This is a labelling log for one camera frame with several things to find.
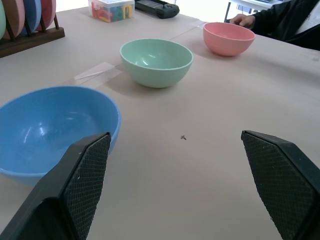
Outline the pink red plastic bowl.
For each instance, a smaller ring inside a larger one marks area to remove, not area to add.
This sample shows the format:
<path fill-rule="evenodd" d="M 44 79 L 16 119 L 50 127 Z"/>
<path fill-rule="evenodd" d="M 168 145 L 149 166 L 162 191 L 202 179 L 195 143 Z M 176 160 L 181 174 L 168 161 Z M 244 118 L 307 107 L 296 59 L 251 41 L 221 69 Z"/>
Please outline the pink red plastic bowl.
<path fill-rule="evenodd" d="M 203 40 L 216 55 L 235 57 L 244 53 L 256 35 L 245 27 L 226 22 L 207 22 L 203 26 Z"/>

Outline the red plate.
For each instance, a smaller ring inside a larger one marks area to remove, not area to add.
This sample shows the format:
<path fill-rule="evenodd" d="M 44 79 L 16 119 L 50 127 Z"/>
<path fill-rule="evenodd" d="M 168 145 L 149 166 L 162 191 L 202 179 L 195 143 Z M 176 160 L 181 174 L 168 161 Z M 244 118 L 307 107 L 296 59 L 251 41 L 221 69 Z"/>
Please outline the red plate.
<path fill-rule="evenodd" d="M 44 26 L 47 29 L 56 15 L 56 0 L 40 0 L 41 1 L 41 15 Z"/>

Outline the dark wooden plate rack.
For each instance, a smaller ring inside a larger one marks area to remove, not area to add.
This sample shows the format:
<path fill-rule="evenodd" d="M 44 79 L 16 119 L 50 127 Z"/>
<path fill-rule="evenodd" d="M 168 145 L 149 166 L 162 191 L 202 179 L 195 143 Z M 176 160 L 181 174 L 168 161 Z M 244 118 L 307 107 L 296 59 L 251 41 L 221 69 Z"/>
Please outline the dark wooden plate rack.
<path fill-rule="evenodd" d="M 6 30 L 2 39 L 0 39 L 0 58 L 4 58 L 65 37 L 64 29 L 59 26 L 56 11 L 54 20 L 48 28 L 45 28 L 41 14 L 40 23 L 34 32 L 30 31 L 28 21 L 25 16 L 24 27 L 17 37 L 14 37 L 13 35 L 6 12 L 5 18 Z"/>

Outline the blue plastic bowl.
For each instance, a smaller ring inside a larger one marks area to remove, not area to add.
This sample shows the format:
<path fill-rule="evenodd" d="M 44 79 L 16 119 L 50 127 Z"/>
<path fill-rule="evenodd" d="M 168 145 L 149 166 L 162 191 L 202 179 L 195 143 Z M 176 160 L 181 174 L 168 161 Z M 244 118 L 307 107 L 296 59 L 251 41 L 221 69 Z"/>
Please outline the blue plastic bowl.
<path fill-rule="evenodd" d="M 0 175 L 34 186 L 82 138 L 109 132 L 114 147 L 122 123 L 105 93 L 61 85 L 18 96 L 0 106 Z"/>

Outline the blue plate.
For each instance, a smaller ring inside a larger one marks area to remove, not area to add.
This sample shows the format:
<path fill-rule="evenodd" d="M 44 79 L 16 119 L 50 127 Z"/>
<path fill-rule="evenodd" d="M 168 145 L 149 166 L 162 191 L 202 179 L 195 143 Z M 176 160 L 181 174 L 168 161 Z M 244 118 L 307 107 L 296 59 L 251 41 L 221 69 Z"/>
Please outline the blue plate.
<path fill-rule="evenodd" d="M 42 6 L 41 0 L 23 0 L 25 17 L 28 22 L 30 32 L 33 33 L 40 24 Z"/>

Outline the green plastic bowl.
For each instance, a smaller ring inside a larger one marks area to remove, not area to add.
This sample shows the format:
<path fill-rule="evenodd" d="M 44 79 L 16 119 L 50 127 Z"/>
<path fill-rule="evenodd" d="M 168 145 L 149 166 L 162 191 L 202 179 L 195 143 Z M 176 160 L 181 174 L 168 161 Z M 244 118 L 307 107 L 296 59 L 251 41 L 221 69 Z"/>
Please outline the green plastic bowl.
<path fill-rule="evenodd" d="M 180 82 L 194 60 L 187 47 L 155 38 L 129 41 L 119 52 L 124 69 L 134 82 L 157 89 Z"/>

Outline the clear box of coloured letters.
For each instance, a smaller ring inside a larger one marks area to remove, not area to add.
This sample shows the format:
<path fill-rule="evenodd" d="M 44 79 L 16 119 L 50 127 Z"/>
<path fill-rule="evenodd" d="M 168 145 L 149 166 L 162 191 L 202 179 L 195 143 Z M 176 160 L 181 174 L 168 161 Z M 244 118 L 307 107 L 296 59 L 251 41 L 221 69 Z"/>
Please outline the clear box of coloured letters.
<path fill-rule="evenodd" d="M 130 19 L 135 12 L 134 0 L 88 0 L 93 18 L 106 23 Z"/>

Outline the person's bare hand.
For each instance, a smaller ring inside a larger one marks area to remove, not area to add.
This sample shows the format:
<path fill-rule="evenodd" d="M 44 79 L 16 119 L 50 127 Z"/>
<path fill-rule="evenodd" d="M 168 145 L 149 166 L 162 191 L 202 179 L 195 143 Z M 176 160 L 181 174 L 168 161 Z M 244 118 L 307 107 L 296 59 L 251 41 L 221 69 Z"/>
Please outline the person's bare hand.
<path fill-rule="evenodd" d="M 256 18 L 254 15 L 237 14 L 229 20 L 230 24 L 238 25 L 247 29 L 252 29 L 255 25 Z"/>

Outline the green plate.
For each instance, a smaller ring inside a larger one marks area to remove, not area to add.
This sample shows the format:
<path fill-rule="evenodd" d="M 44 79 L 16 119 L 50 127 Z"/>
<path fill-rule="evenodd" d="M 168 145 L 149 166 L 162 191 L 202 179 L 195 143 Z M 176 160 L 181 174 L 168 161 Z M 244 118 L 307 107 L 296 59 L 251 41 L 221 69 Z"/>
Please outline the green plate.
<path fill-rule="evenodd" d="M 0 40 L 6 32 L 6 14 L 2 0 L 0 0 Z"/>

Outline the clear tape strip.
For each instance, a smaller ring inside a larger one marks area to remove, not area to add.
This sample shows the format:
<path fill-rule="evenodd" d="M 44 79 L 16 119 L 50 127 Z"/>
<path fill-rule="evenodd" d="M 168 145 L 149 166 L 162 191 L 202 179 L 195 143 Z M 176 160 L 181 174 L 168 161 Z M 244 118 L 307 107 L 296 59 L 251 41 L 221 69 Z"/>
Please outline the clear tape strip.
<path fill-rule="evenodd" d="M 102 74 L 106 71 L 109 71 L 111 69 L 113 69 L 115 66 L 112 64 L 109 64 L 107 62 L 101 62 L 98 65 L 95 65 L 94 67 L 85 70 L 84 72 L 76 75 L 73 79 L 74 80 L 80 80 L 80 79 L 84 79 L 87 77 L 91 77 L 91 76 L 96 76 L 99 74 Z"/>

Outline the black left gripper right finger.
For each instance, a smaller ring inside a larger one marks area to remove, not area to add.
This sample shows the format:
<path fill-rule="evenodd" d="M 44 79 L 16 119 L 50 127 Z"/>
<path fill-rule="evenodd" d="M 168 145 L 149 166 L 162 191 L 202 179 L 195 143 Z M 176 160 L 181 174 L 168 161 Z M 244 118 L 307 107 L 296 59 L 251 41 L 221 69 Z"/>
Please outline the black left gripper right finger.
<path fill-rule="evenodd" d="M 320 169 L 294 143 L 241 133 L 260 199 L 282 240 L 320 240 Z"/>

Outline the pink plate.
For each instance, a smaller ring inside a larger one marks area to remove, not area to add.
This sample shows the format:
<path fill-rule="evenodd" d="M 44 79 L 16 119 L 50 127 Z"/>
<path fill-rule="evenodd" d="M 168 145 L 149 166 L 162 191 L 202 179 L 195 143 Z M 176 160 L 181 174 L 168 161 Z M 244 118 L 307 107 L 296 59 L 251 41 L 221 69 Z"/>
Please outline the pink plate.
<path fill-rule="evenodd" d="M 25 7 L 23 0 L 3 0 L 3 7 L 14 37 L 17 37 L 25 26 Z"/>

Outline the black remote controller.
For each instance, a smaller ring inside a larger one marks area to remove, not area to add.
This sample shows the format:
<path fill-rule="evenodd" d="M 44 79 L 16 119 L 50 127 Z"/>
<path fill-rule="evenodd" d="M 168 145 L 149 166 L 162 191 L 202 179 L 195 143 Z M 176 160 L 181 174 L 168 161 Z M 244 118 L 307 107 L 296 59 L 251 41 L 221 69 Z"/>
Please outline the black remote controller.
<path fill-rule="evenodd" d="M 135 8 L 146 14 L 158 17 L 159 19 L 170 19 L 180 13 L 176 4 L 162 0 L 134 0 Z"/>

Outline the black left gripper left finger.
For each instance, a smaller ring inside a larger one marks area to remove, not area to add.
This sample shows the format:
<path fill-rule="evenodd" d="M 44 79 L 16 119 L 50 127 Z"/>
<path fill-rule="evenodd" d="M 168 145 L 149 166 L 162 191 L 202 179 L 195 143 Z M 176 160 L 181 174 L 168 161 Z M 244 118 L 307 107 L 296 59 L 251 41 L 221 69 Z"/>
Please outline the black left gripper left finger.
<path fill-rule="evenodd" d="M 71 144 L 0 234 L 0 240 L 86 240 L 100 200 L 111 134 Z"/>

